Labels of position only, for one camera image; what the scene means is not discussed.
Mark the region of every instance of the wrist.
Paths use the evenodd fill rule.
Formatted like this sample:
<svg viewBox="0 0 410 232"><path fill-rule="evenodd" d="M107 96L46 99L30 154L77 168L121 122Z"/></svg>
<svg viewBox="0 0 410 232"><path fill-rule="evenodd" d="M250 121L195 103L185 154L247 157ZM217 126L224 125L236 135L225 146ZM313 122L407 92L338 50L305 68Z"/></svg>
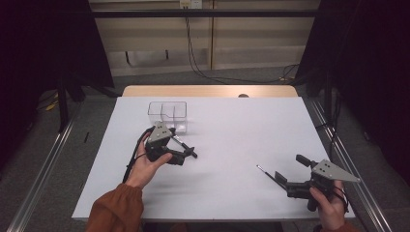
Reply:
<svg viewBox="0 0 410 232"><path fill-rule="evenodd" d="M129 178L125 184L127 186L133 187L133 188L140 188L140 189L144 189L144 185L138 181L138 180L133 180L132 178Z"/></svg>

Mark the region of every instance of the white table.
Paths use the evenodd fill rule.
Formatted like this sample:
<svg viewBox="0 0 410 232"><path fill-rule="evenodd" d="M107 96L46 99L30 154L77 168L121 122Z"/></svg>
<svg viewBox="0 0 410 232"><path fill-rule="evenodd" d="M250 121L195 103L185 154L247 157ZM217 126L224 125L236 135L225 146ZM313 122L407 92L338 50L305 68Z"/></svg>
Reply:
<svg viewBox="0 0 410 232"><path fill-rule="evenodd" d="M150 128L149 102L187 102L188 132L180 137L198 159L165 165L143 193L146 221L268 221L317 218L263 174L291 182L310 177L297 154L327 157L301 98L123 97L111 116L73 218L87 219L93 202L121 181L136 139ZM171 148L176 144L169 142Z"/></svg>

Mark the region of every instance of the right hand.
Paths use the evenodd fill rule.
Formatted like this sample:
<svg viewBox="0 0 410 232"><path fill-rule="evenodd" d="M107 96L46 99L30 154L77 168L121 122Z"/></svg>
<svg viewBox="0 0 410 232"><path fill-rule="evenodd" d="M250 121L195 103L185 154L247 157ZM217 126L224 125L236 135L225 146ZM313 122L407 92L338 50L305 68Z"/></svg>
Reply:
<svg viewBox="0 0 410 232"><path fill-rule="evenodd" d="M343 184L341 181L335 181L335 187L343 189ZM343 192L337 188L334 189L335 193L344 197ZM337 230L344 225L344 204L338 197L332 195L328 200L317 188L310 188L310 194L319 203L319 217L324 229Z"/></svg>

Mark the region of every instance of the electrical outlet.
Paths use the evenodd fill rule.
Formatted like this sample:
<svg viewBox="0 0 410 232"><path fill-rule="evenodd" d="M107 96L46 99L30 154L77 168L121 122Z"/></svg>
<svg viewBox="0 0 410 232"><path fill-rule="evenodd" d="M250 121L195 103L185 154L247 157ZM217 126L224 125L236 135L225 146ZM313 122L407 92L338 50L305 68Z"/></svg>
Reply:
<svg viewBox="0 0 410 232"><path fill-rule="evenodd" d="M202 0L191 0L190 8L191 9L202 9Z"/></svg>
<svg viewBox="0 0 410 232"><path fill-rule="evenodd" d="M180 0L181 9L190 9L190 0Z"/></svg>

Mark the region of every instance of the black curtain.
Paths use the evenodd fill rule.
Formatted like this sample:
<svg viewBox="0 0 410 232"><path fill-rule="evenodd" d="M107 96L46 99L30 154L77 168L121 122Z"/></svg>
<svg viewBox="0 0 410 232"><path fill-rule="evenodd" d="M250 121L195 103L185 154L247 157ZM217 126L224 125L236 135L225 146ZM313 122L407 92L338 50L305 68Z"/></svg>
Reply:
<svg viewBox="0 0 410 232"><path fill-rule="evenodd" d="M307 92L315 96L330 73L333 86L387 162L410 183L410 10L406 2L323 0L320 9L347 10L347 15L314 20L297 79L306 82Z"/></svg>
<svg viewBox="0 0 410 232"><path fill-rule="evenodd" d="M94 18L73 12L91 12L88 1L1 2L0 168L34 121L39 96L61 76L113 87Z"/></svg>

